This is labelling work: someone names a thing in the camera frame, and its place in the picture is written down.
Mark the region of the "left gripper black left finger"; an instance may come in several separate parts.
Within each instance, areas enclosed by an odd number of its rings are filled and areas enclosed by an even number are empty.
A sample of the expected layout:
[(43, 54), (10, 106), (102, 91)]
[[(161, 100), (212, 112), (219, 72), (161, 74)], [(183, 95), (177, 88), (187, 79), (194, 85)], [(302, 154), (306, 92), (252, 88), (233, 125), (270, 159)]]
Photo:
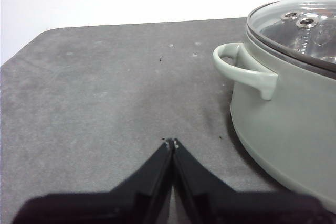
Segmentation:
[(173, 141), (111, 191), (48, 194), (26, 201), (13, 223), (166, 223)]

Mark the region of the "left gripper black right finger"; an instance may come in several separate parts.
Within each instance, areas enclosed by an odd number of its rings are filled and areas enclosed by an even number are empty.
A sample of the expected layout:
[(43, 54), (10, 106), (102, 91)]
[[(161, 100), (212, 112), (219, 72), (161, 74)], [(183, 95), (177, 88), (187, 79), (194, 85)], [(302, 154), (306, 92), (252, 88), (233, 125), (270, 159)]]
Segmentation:
[(192, 223), (333, 223), (321, 202), (309, 195), (235, 191), (178, 139), (172, 143), (174, 186)]

